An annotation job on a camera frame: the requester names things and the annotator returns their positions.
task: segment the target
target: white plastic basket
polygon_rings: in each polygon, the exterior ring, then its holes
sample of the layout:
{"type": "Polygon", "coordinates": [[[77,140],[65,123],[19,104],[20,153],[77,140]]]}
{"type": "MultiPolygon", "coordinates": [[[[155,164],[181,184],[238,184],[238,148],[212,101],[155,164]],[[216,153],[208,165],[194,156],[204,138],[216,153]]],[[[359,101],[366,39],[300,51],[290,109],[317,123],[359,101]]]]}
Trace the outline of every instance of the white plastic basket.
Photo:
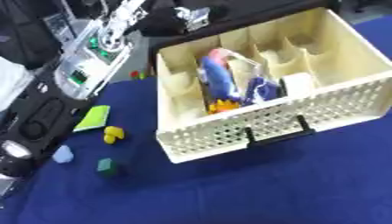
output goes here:
{"type": "MultiPolygon", "coordinates": [[[[243,64],[229,61],[234,78],[243,64]]],[[[162,49],[157,56],[157,140],[173,163],[244,149],[250,127],[256,141],[301,130],[369,121],[392,103],[392,63],[332,11],[314,9],[267,23],[162,49]],[[260,105],[207,115],[197,79],[198,59],[224,47],[268,65],[279,78],[307,72],[316,88],[260,105]]]]}

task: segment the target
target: blue toy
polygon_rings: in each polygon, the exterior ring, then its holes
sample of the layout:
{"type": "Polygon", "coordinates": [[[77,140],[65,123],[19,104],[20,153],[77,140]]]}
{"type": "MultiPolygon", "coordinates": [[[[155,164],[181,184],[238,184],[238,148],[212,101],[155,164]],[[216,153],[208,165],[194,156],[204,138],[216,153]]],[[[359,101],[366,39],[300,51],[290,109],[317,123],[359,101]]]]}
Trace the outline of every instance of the blue toy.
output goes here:
{"type": "Polygon", "coordinates": [[[204,69],[202,80],[208,85],[209,92],[214,100],[231,100],[239,102],[241,97],[231,73],[222,65],[209,57],[201,59],[204,69]]]}
{"type": "Polygon", "coordinates": [[[243,101],[244,106],[256,103],[257,101],[270,101],[278,97],[279,86],[265,80],[263,77],[255,77],[248,83],[247,92],[243,101]]]}
{"type": "Polygon", "coordinates": [[[67,145],[61,145],[52,156],[58,164],[66,164],[74,160],[74,154],[67,145]]]}

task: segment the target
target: green foam block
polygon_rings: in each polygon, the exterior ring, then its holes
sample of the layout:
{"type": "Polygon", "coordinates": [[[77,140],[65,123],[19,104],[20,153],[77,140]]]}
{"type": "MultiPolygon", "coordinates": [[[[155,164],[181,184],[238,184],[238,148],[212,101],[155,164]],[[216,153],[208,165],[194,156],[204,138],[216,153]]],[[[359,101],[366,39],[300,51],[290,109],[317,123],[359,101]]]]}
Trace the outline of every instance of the green foam block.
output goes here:
{"type": "Polygon", "coordinates": [[[110,106],[101,105],[92,107],[84,119],[73,129],[73,132],[98,129],[106,126],[110,106]]]}
{"type": "Polygon", "coordinates": [[[118,173],[117,165],[115,164],[113,159],[109,157],[98,161],[96,171],[105,177],[113,177],[118,173]]]}

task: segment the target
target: small toy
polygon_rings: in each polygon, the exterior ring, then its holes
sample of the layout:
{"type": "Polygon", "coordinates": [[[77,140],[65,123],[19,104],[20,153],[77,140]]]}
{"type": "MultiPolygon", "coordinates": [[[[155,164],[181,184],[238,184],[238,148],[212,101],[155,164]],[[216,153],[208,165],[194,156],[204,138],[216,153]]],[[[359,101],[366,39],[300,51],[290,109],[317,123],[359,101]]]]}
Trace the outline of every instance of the small toy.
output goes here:
{"type": "Polygon", "coordinates": [[[223,67],[228,65],[227,55],[223,53],[220,48],[211,50],[211,52],[208,54],[208,57],[223,67]]]}
{"type": "Polygon", "coordinates": [[[52,156],[58,164],[66,164],[74,160],[74,154],[67,145],[61,145],[52,156]]]}
{"type": "Polygon", "coordinates": [[[103,158],[98,161],[96,171],[104,177],[114,177],[118,174],[118,165],[109,157],[103,158]]]}
{"type": "Polygon", "coordinates": [[[266,102],[278,97],[279,86],[263,77],[255,77],[248,82],[245,99],[242,102],[244,106],[254,103],[266,102]]]}
{"type": "Polygon", "coordinates": [[[132,80],[144,80],[145,78],[147,78],[145,73],[143,73],[143,72],[139,73],[138,71],[133,71],[133,72],[129,73],[129,77],[132,80]]]}
{"type": "Polygon", "coordinates": [[[231,73],[224,66],[209,57],[203,57],[201,65],[204,70],[202,80],[208,85],[209,93],[214,100],[238,102],[241,99],[231,73]]]}
{"type": "Polygon", "coordinates": [[[124,139],[125,138],[125,133],[122,128],[118,128],[115,126],[108,126],[104,130],[104,137],[103,141],[106,144],[114,144],[116,142],[116,139],[124,139]]]}
{"type": "Polygon", "coordinates": [[[208,114],[216,114],[223,111],[238,109],[239,107],[240,103],[238,101],[218,100],[216,103],[212,103],[208,106],[208,114]]]}
{"type": "Polygon", "coordinates": [[[73,129],[73,132],[105,127],[109,111],[110,106],[106,105],[92,107],[84,119],[73,129]]]}

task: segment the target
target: gray floor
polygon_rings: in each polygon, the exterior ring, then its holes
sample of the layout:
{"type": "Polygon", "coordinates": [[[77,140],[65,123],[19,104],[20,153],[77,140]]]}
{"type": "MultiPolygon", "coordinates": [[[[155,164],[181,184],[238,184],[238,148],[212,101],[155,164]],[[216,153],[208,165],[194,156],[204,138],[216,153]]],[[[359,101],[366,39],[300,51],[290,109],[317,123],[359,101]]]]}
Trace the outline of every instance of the gray floor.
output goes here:
{"type": "Polygon", "coordinates": [[[392,16],[392,0],[370,0],[372,5],[363,8],[363,12],[355,13],[356,0],[342,0],[340,15],[349,23],[356,25],[375,18],[392,16]]]}

